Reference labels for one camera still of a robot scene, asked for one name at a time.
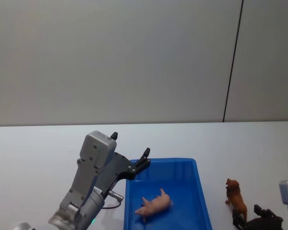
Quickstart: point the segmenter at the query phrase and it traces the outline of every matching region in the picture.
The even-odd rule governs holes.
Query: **table surface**
[[[151,148],[151,158],[189,157],[197,162],[215,230],[234,230],[225,204],[226,179],[236,179],[248,207],[271,209],[284,219],[278,183],[288,179],[288,122],[0,127],[0,230],[27,221],[47,223],[70,188],[86,134],[117,131],[116,151],[129,159]],[[125,181],[114,187],[125,193]],[[106,206],[115,204],[109,197]],[[124,203],[101,210],[91,230],[122,230]]]

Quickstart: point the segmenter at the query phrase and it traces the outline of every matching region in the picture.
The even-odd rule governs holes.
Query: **brown lion figurine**
[[[240,214],[243,214],[243,217],[246,221],[248,210],[243,202],[238,181],[227,178],[226,184],[226,195],[228,199],[227,201],[225,201],[225,204],[229,205],[230,203],[232,203],[235,209]]]

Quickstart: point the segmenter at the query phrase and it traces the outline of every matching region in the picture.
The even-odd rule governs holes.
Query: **blue plastic tray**
[[[134,211],[141,207],[142,196],[152,200],[160,188],[173,204],[144,223]],[[149,168],[127,180],[124,230],[212,230],[195,160],[152,159]]]

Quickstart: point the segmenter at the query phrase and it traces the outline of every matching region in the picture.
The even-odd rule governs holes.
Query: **toy pig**
[[[158,212],[162,212],[167,209],[171,203],[169,196],[160,188],[161,195],[158,195],[152,201],[146,200],[142,197],[144,204],[143,207],[137,209],[134,213],[143,217],[143,222],[145,222],[145,217],[151,216]]]
[[[228,178],[226,184],[226,195],[228,199],[225,201],[225,203],[227,205],[232,203],[238,213],[243,214],[244,220],[246,221],[248,210],[243,202],[238,181]]]

